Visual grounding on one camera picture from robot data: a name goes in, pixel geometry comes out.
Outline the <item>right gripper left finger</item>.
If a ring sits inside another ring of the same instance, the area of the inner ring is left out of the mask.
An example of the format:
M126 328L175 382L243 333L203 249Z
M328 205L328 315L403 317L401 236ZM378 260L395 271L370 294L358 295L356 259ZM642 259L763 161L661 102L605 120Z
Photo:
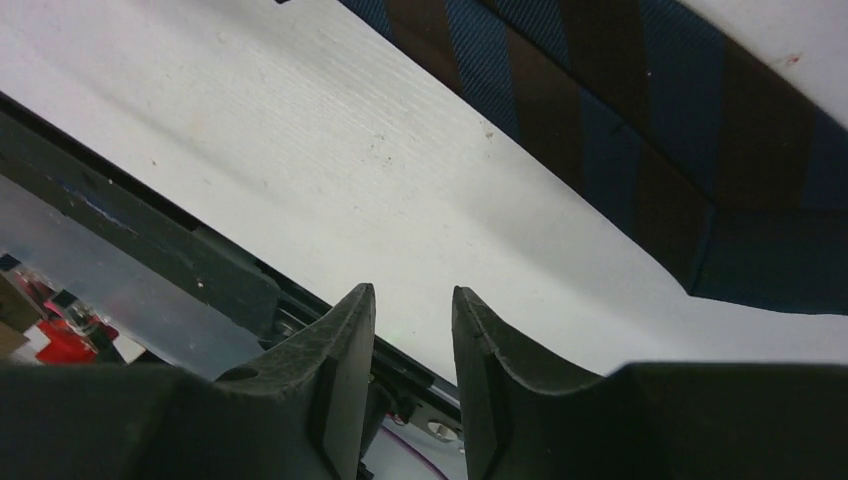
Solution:
M352 479L375 291L214 381L163 364L1 369L5 479Z

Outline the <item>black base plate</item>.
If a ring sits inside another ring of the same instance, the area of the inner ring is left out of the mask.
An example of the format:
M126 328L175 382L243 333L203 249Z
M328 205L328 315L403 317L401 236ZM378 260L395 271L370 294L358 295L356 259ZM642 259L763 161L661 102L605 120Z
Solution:
M329 305L8 96L1 277L49 318L112 327L214 379Z

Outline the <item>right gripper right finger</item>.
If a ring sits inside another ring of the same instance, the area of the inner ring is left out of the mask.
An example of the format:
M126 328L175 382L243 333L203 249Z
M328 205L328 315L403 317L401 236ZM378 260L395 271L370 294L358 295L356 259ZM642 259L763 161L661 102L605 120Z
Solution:
M452 296L472 479L843 479L847 370L645 363L597 375Z

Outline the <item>navy striped tie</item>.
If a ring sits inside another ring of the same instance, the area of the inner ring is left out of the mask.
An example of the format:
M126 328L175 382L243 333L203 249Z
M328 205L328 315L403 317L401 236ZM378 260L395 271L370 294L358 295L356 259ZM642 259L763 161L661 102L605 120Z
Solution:
M676 1L351 1L693 296L847 311L847 131Z

